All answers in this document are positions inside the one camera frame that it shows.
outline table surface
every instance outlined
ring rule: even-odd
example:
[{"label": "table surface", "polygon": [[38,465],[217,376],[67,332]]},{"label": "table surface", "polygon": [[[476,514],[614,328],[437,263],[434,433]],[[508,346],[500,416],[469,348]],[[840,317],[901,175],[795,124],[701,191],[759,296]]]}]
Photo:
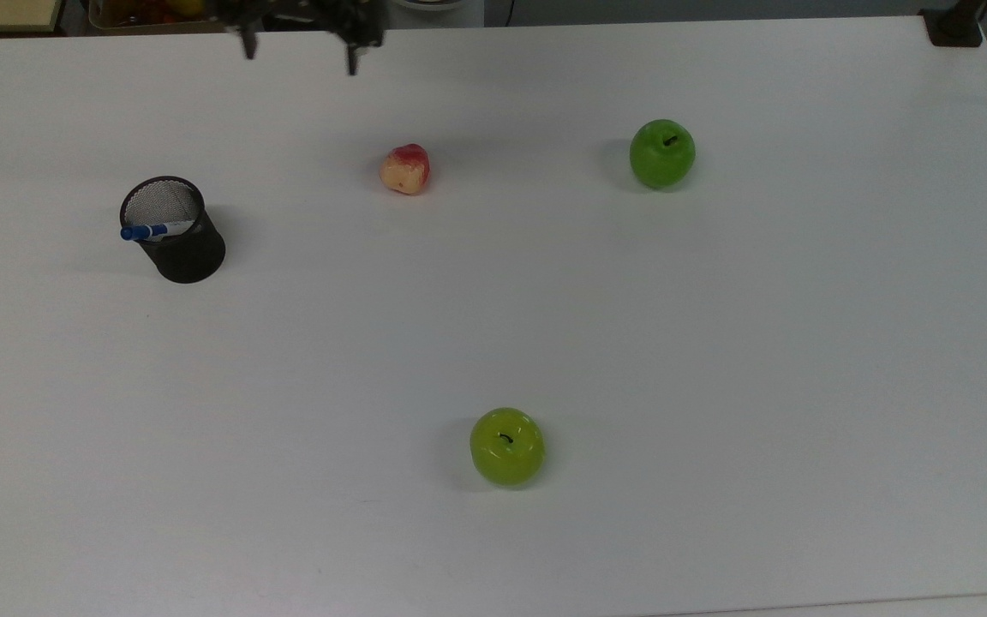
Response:
[{"label": "table surface", "polygon": [[62,0],[0,0],[0,32],[51,32]]},{"label": "table surface", "polygon": [[712,617],[987,617],[987,596],[740,610]]},{"label": "table surface", "polygon": [[[696,168],[650,192],[654,117]],[[424,195],[377,165],[419,141]],[[162,280],[134,184],[227,261]],[[523,491],[474,472],[531,413]],[[920,19],[0,40],[0,614],[987,593],[987,47]]]}]

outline marker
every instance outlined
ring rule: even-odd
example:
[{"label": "marker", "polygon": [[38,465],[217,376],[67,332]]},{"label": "marker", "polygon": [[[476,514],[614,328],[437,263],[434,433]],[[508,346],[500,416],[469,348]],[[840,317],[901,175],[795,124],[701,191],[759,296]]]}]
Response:
[{"label": "marker", "polygon": [[121,238],[126,241],[156,241],[167,236],[184,234],[196,221],[176,221],[158,225],[132,225],[121,229]]}]

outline apple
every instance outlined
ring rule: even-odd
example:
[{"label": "apple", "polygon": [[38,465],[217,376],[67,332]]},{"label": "apple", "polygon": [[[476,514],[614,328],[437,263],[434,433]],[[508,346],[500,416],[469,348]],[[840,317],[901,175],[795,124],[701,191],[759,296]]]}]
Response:
[{"label": "apple", "polygon": [[493,484],[524,484],[540,471],[545,456],[540,426],[524,411],[512,407],[489,411],[470,431],[471,460]]},{"label": "apple", "polygon": [[392,191],[414,195],[428,182],[428,153],[422,146],[406,144],[392,149],[380,165],[380,180]]},{"label": "apple", "polygon": [[664,189],[688,175],[696,163],[696,142],[671,120],[646,122],[631,140],[631,170],[652,189]]}]

